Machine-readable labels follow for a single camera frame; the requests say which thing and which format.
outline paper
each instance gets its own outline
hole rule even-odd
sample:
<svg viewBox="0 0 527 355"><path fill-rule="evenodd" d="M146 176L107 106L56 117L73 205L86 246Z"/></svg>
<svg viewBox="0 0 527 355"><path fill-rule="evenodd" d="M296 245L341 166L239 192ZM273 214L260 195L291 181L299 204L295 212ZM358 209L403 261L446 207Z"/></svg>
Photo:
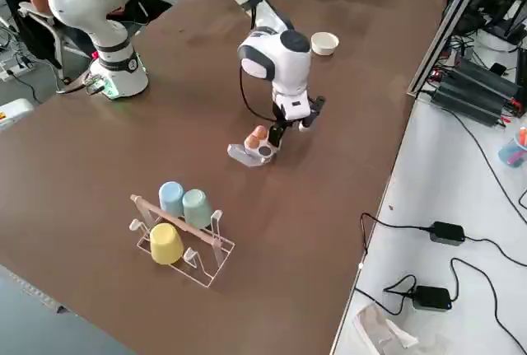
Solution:
<svg viewBox="0 0 527 355"><path fill-rule="evenodd" d="M386 319L374 303L364 307L353 324L370 355L446 355L449 347L448 340L438 335L432 345L419 343L418 338Z"/></svg>

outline brown egg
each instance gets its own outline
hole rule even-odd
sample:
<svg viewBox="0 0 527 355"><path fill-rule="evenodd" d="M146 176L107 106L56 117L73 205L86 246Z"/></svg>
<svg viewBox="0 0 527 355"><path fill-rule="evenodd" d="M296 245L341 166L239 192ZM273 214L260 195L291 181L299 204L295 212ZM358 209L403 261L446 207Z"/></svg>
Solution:
<svg viewBox="0 0 527 355"><path fill-rule="evenodd" d="M252 132L257 139L267 139L267 129L264 126L258 126Z"/></svg>
<svg viewBox="0 0 527 355"><path fill-rule="evenodd" d="M260 145L260 140L257 139L253 134L249 135L245 140L245 147L249 149L256 149Z"/></svg>

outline white bowl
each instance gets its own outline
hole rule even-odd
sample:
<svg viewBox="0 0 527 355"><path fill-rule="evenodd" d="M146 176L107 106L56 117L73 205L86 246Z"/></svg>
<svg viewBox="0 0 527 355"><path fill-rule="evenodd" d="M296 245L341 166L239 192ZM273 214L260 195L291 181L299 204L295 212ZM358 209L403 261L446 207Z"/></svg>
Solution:
<svg viewBox="0 0 527 355"><path fill-rule="evenodd" d="M333 54L337 46L337 36L329 32L317 32L311 36L311 49L320 56Z"/></svg>

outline brown table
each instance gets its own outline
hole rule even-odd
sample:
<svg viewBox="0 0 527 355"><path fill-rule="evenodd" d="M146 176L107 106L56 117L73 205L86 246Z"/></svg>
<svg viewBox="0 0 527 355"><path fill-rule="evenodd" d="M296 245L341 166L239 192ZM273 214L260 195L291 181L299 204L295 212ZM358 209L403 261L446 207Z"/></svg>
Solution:
<svg viewBox="0 0 527 355"><path fill-rule="evenodd" d="M240 98L248 18L185 0L136 39L150 86L110 102L57 96L0 134L0 264L139 353L303 354L330 349L408 119L405 91L444 0L273 0L307 35L334 32L310 90L315 130L288 133L272 165L226 154L259 123ZM249 78L270 111L270 85ZM210 289L135 246L132 193L203 189L237 244Z"/></svg>

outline cup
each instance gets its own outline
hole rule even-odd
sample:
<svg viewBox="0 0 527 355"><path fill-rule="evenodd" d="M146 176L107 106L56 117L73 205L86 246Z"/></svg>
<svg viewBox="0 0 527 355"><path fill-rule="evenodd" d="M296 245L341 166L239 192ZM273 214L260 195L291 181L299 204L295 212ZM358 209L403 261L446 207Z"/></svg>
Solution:
<svg viewBox="0 0 527 355"><path fill-rule="evenodd" d="M500 160L511 167L519 167L525 161L527 147L520 145L520 134L514 134L514 137L497 153Z"/></svg>
<svg viewBox="0 0 527 355"><path fill-rule="evenodd" d="M174 217L183 215L183 186L177 182L166 182L159 188L159 205Z"/></svg>
<svg viewBox="0 0 527 355"><path fill-rule="evenodd" d="M207 196L199 189L189 190L183 196L184 220L197 229L211 224L212 208Z"/></svg>
<svg viewBox="0 0 527 355"><path fill-rule="evenodd" d="M175 227L159 223L150 231L150 252L158 264L173 264L183 256L183 242Z"/></svg>

